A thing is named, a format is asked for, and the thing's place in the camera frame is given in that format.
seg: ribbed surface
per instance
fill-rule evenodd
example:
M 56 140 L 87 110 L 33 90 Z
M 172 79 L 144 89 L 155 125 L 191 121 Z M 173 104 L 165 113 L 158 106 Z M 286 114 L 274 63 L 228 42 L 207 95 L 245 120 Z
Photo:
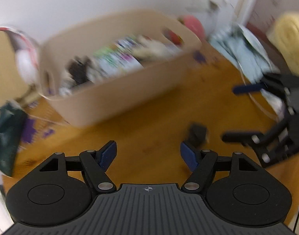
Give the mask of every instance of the ribbed surface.
M 207 208 L 200 196 L 185 194 L 175 184 L 124 184 L 116 193 L 98 196 L 88 212 L 70 223 L 52 228 L 35 228 L 17 223 L 5 233 L 5 235 L 72 234 L 286 235 L 293 233 L 283 224 L 255 229 L 238 227 L 222 221 Z

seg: circular pad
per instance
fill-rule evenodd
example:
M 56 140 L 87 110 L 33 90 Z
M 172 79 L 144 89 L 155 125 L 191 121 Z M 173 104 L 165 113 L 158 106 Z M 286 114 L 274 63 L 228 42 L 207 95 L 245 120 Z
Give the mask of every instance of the circular pad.
M 41 184 L 33 187 L 28 198 L 40 205 L 53 204 L 64 197 L 64 189 L 55 184 Z
M 284 221 L 292 203 L 288 189 L 265 170 L 230 172 L 210 185 L 206 200 L 220 218 L 251 227 Z
M 239 202 L 256 205 L 268 200 L 269 192 L 260 185 L 247 183 L 234 188 L 233 196 Z

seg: blue gripper pad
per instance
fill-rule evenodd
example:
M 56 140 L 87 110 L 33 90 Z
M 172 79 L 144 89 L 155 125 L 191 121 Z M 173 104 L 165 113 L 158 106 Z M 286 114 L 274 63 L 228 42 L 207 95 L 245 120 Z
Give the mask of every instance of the blue gripper pad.
M 100 157 L 98 165 L 106 172 L 117 155 L 117 144 L 112 141 L 109 146 L 106 146 L 106 150 L 103 151 Z
M 240 95 L 240 94 L 246 94 L 250 92 L 258 92 L 262 89 L 263 89 L 263 84 L 257 83 L 251 85 L 236 86 L 233 88 L 232 92 L 235 95 Z
M 190 171 L 193 172 L 198 166 L 194 151 L 190 149 L 184 142 L 182 142 L 180 145 L 180 153 L 183 161 L 185 161 Z

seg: wooden floor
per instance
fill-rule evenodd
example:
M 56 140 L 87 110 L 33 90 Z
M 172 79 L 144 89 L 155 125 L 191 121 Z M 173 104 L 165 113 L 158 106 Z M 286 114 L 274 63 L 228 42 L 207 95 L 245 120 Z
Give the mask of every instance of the wooden floor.
M 231 129 L 265 132 L 274 122 L 266 117 L 248 96 L 235 96 L 233 86 L 241 84 L 239 72 L 208 44 L 202 48 L 207 63 L 188 61 L 190 72 L 183 84 L 152 101 L 86 129 L 54 126 L 55 134 L 47 139 L 36 137 L 35 143 L 17 155 L 14 177 L 4 178 L 8 190 L 16 181 L 54 152 L 66 156 L 78 155 L 87 149 L 99 149 L 109 140 L 115 140 L 118 154 L 107 171 L 111 180 L 121 183 L 178 183 L 182 185 L 190 171 L 180 157 L 180 143 L 187 135 L 191 122 L 202 123 L 210 132 L 204 148 L 219 155 L 231 156 L 242 151 L 257 161 L 254 152 L 238 144 L 225 144 L 220 135 Z M 267 110 L 271 108 L 260 94 L 254 95 Z M 31 111 L 47 119 L 61 121 L 48 104 L 41 100 Z M 38 121 L 39 128 L 46 122 Z M 289 188 L 293 196 L 288 223 L 299 204 L 299 156 L 269 169 Z M 79 172 L 71 176 L 81 179 Z M 226 176 L 221 172 L 216 179 Z

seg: robotic hand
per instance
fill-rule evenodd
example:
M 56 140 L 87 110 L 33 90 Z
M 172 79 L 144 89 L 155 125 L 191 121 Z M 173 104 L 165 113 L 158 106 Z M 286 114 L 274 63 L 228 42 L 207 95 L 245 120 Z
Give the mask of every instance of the robotic hand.
M 285 104 L 284 118 L 268 132 L 226 132 L 222 136 L 224 142 L 238 142 L 251 147 L 262 167 L 266 168 L 299 153 L 299 77 L 266 73 L 257 84 L 238 86 L 235 94 L 243 94 L 264 89 L 283 100 Z M 283 131 L 287 135 L 268 150 Z
M 6 206 L 15 224 L 4 234 L 294 234 L 282 223 L 290 192 L 246 155 L 221 157 L 188 141 L 180 152 L 193 171 L 181 188 L 171 183 L 119 189 L 105 174 L 117 154 L 114 141 L 79 156 L 54 153 L 9 190 Z M 81 171 L 85 183 L 67 171 Z M 216 171 L 230 175 L 212 183 Z

